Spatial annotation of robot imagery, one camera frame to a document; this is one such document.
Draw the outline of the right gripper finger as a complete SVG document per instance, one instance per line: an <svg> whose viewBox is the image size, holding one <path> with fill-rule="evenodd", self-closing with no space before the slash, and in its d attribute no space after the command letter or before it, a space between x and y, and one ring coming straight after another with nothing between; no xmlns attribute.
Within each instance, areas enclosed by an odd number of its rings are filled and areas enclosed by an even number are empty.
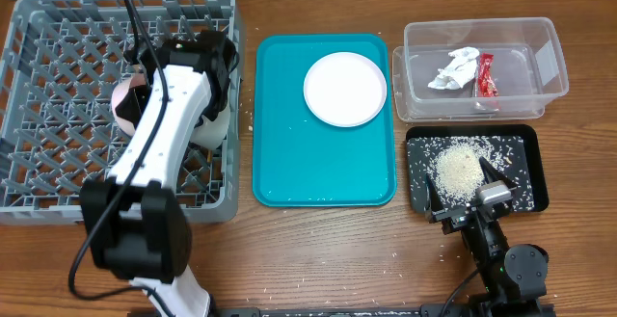
<svg viewBox="0 0 617 317"><path fill-rule="evenodd" d="M428 173L425 174L425 185L427 194L425 215L433 216L434 214L443 211L443 204L439 197L437 188L435 187L435 184Z"/></svg>
<svg viewBox="0 0 617 317"><path fill-rule="evenodd" d="M518 185L515 182L510 180L504 173L498 171L484 157L480 157L479 158L479 164L480 164L481 170L483 172L483 175L485 177L485 180L487 181L486 184L489 184L489 183L492 183L492 182L496 182L496 181L502 181L510 189L510 191L512 192L512 196L515 195L515 191L518 188Z"/></svg>

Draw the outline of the grey bowl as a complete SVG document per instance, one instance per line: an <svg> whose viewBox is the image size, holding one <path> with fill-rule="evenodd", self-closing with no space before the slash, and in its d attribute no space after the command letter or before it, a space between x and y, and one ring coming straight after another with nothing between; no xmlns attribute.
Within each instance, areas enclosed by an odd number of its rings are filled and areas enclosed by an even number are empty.
<svg viewBox="0 0 617 317"><path fill-rule="evenodd" d="M225 108L214 120L201 115L190 138L190 142L209 150L218 148L228 133L230 109Z"/></svg>

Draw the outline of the red snack wrapper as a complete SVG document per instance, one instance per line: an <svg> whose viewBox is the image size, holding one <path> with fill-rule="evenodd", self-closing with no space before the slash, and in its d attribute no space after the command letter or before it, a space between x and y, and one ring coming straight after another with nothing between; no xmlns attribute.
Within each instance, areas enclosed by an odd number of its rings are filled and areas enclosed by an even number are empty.
<svg viewBox="0 0 617 317"><path fill-rule="evenodd" d="M491 74L493 60L494 56L492 54L482 53L480 55L475 85L477 97L498 96L496 84Z"/></svg>

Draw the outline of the white tissue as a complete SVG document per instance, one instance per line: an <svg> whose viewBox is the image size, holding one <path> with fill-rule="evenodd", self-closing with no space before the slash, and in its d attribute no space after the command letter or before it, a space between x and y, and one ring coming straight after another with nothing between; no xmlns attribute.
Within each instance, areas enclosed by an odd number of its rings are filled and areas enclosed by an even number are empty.
<svg viewBox="0 0 617 317"><path fill-rule="evenodd" d="M438 75L428 84L429 89L438 91L456 91L462 89L476 75L480 51L474 47L463 47L448 53L452 58L444 68L438 69Z"/></svg>

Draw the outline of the large white plate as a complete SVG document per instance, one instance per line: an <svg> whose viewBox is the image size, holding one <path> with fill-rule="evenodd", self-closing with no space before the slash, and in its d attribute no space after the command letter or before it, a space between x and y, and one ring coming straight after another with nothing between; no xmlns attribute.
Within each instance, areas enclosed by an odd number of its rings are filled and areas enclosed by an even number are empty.
<svg viewBox="0 0 617 317"><path fill-rule="evenodd" d="M308 70L303 95L310 111L336 127L356 127L373 120L387 99L387 81L364 55L336 52Z"/></svg>

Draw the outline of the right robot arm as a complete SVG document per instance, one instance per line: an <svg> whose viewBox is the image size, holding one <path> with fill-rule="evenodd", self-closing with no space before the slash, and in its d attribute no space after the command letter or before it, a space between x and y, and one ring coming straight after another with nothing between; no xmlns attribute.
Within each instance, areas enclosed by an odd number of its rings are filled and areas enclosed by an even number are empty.
<svg viewBox="0 0 617 317"><path fill-rule="evenodd" d="M426 177L425 218L440 223L445 235L459 232L476 269L441 305L424 305L426 316L554 317L554 306L542 304L547 294L549 255L531 244L509 246L498 219L509 215L518 185L486 159L479 164L485 184L464 206L443 207L437 188Z"/></svg>

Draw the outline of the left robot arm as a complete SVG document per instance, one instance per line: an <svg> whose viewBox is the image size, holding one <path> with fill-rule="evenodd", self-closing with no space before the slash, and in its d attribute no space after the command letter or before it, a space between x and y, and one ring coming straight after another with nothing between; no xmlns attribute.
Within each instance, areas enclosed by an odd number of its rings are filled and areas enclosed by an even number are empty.
<svg viewBox="0 0 617 317"><path fill-rule="evenodd" d="M238 62L227 35L207 30L144 51L137 72L112 93L128 146L104 180L84 182L79 193L88 237L76 258L89 252L162 316L216 313L189 267L192 233L175 192L187 147L214 150L228 133Z"/></svg>

